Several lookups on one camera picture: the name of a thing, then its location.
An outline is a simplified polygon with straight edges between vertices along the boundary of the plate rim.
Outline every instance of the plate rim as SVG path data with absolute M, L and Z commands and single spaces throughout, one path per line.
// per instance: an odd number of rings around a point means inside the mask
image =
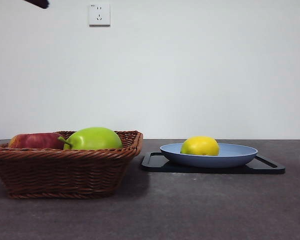
M 256 148 L 254 148 L 254 147 L 246 146 L 246 145 L 241 145 L 241 144 L 222 143 L 222 142 L 218 142 L 218 145 L 219 144 L 221 144 L 221 145 L 232 145 L 232 146 L 240 146 L 240 147 L 250 148 L 250 149 L 254 150 L 254 153 L 242 154 L 242 155 L 234 155 L 234 156 L 219 156 L 219 155 L 213 156 L 213 155 L 185 154 L 185 153 L 172 152 L 172 151 L 167 151 L 167 150 L 163 150 L 162 149 L 165 146 L 180 145 L 180 144 L 183 144 L 183 142 L 176 142 L 176 143 L 165 144 L 165 145 L 160 146 L 160 150 L 164 151 L 164 152 L 167 152 L 167 153 L 170 153 L 170 154 L 178 154 L 178 155 L 183 155 L 183 156 L 188 156 L 188 157 L 194 156 L 194 157 L 202 157 L 202 158 L 237 158 L 237 157 L 245 157 L 245 156 L 251 156 L 251 155 L 254 155 L 254 154 L 258 154 L 258 150 Z

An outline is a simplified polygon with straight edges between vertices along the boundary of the black tray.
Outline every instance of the black tray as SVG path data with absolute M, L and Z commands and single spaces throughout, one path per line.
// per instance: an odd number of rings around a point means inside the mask
M 147 152 L 141 168 L 148 172 L 158 173 L 202 173 L 202 174 L 284 174 L 285 166 L 257 155 L 243 166 L 227 168 L 205 168 L 173 163 L 164 157 L 162 152 Z

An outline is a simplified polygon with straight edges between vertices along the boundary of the dark object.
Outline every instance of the dark object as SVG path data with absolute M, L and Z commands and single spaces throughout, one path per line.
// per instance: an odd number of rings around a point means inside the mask
M 148 172 L 160 173 L 202 173 L 202 174 L 284 174 L 286 168 L 269 158 L 257 155 L 243 166 L 228 168 L 204 168 L 180 165 L 170 162 L 162 152 L 147 152 L 141 168 Z
M 43 9 L 46 9 L 49 6 L 49 2 L 47 0 L 25 0 L 25 1 Z
M 74 131 L 58 131 L 68 138 Z M 0 179 L 14 199 L 108 197 L 119 187 L 143 134 L 116 131 L 123 148 L 60 150 L 0 145 Z

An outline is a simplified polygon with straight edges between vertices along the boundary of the apple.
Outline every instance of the apple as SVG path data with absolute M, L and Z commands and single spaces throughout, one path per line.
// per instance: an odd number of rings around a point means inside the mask
M 105 127 L 88 127 L 74 132 L 65 140 L 58 138 L 64 143 L 64 150 L 99 150 L 122 148 L 120 137 L 112 130 Z
M 21 133 L 10 140 L 8 148 L 63 149 L 63 143 L 58 140 L 61 136 L 57 132 Z

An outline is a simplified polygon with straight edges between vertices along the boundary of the apple stem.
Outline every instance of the apple stem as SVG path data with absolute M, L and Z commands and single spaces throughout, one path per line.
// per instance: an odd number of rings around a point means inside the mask
M 59 136 L 58 140 L 60 140 L 61 142 L 65 143 L 65 144 L 68 144 L 72 148 L 72 144 L 70 142 L 68 142 L 67 140 L 65 140 L 62 136 Z

